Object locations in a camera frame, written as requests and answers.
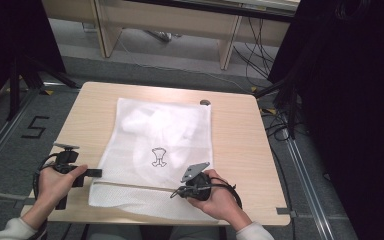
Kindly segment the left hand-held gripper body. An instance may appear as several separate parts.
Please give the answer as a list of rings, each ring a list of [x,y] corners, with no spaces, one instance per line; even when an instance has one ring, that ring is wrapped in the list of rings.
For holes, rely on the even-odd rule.
[[[77,166],[70,165],[71,163],[75,163],[77,160],[77,157],[79,155],[78,152],[74,151],[74,149],[78,149],[77,146],[69,146],[69,145],[58,145],[56,146],[64,148],[64,151],[61,151],[57,154],[55,165],[53,166],[53,169],[61,174],[67,174],[71,172],[73,169],[75,169]],[[72,187],[78,187],[78,181],[77,179],[74,180]],[[59,203],[56,205],[55,210],[64,210],[66,209],[67,204],[67,195],[64,196]]]

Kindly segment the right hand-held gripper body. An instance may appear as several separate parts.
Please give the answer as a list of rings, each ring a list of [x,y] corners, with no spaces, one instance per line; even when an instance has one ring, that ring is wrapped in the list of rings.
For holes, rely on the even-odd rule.
[[[190,165],[183,177],[181,182],[184,183],[184,186],[193,186],[192,197],[199,201],[206,201],[211,194],[211,180],[208,175],[204,173],[204,170],[210,165],[209,162],[198,163]]]

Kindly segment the white mesh laundry bag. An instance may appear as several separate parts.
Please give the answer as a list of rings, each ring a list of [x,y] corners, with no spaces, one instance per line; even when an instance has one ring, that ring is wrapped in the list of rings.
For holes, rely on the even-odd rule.
[[[118,133],[120,114],[125,107],[133,109],[144,104],[200,105],[120,98],[117,101],[113,133],[98,165],[102,169],[102,177],[92,181],[89,204],[94,207],[116,207],[132,214],[169,220],[212,222],[212,217],[193,207],[186,199],[180,196],[170,198],[174,190],[181,186],[181,179],[189,166],[178,179],[144,176],[123,155],[125,148]]]

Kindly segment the person's right hand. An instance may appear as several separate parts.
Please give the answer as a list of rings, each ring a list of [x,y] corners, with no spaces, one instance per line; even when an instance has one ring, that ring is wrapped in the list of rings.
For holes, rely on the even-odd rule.
[[[223,187],[213,187],[207,201],[188,198],[194,207],[209,216],[228,222],[235,231],[240,231],[252,223],[248,215],[238,206],[234,196]]]

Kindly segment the person's left hand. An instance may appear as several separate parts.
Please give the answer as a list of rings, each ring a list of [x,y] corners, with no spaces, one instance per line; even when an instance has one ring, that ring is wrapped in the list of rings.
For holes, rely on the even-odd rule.
[[[76,178],[86,170],[87,165],[80,165],[67,174],[52,168],[42,170],[39,178],[39,196],[33,206],[37,214],[47,217],[68,194]]]

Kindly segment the white garment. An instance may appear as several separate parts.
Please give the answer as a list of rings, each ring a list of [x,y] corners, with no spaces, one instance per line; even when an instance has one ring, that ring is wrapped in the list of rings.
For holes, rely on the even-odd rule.
[[[144,176],[178,179],[186,167],[213,159],[211,108],[144,104],[120,114],[124,156]]]

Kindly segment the black metal stand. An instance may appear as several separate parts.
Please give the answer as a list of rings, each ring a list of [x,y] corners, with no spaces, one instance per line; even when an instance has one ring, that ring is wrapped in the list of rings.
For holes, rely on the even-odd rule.
[[[42,70],[53,78],[73,89],[79,89],[80,86],[63,75],[57,72],[51,66],[22,54],[14,58],[10,65],[10,112],[8,119],[12,120],[20,109],[20,80],[19,77],[25,81],[29,89],[41,90],[44,87],[44,82],[39,76],[39,71]]]
[[[294,127],[298,98],[297,83],[304,74],[305,62],[307,58],[308,51],[303,50],[283,79],[253,94],[256,99],[259,99],[260,97],[278,90],[277,96],[275,97],[273,103],[278,109],[288,108],[287,119],[285,122],[289,138],[292,140],[295,139]]]

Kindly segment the grey tape strip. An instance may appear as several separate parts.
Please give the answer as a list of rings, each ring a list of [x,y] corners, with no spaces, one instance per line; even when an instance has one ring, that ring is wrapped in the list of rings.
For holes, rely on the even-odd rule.
[[[297,217],[297,212],[295,210],[289,209],[289,208],[276,208],[276,212],[278,215],[286,215],[289,216],[290,218],[296,218]]]

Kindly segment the black curtain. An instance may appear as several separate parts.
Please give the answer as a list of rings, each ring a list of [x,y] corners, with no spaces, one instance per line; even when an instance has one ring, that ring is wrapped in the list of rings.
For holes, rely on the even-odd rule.
[[[29,87],[39,88],[40,71],[75,85],[64,76],[66,69],[42,0],[0,0],[0,90],[9,78],[18,76]]]
[[[270,79],[291,76],[359,240],[384,240],[384,0],[300,0]]]

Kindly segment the white power strip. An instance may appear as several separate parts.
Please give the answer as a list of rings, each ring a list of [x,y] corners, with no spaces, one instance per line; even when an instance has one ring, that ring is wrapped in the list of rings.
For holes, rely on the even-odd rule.
[[[156,38],[157,40],[159,40],[163,43],[168,43],[173,38],[179,38],[180,37],[180,34],[172,34],[169,32],[161,32],[161,31],[147,31],[147,34],[149,34],[150,36]]]

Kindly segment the beige wooden desk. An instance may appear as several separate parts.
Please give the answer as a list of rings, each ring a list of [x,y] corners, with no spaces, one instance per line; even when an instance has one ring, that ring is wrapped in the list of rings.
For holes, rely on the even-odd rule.
[[[235,42],[278,47],[302,0],[42,0],[53,19],[96,27],[101,55],[111,56],[124,28],[218,41],[220,68]]]

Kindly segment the metal floor rail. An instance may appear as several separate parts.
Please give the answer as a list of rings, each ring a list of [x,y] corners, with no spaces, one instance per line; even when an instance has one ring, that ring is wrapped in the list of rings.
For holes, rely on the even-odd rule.
[[[288,138],[287,147],[321,240],[335,240],[331,224],[311,182],[296,141],[292,138]]]
[[[19,110],[14,114],[14,116],[7,120],[3,127],[0,129],[0,152],[2,151],[5,144],[8,142],[9,138],[21,122],[24,117],[29,105],[33,102],[33,100],[38,96],[37,90],[29,90],[25,97],[22,99]]]

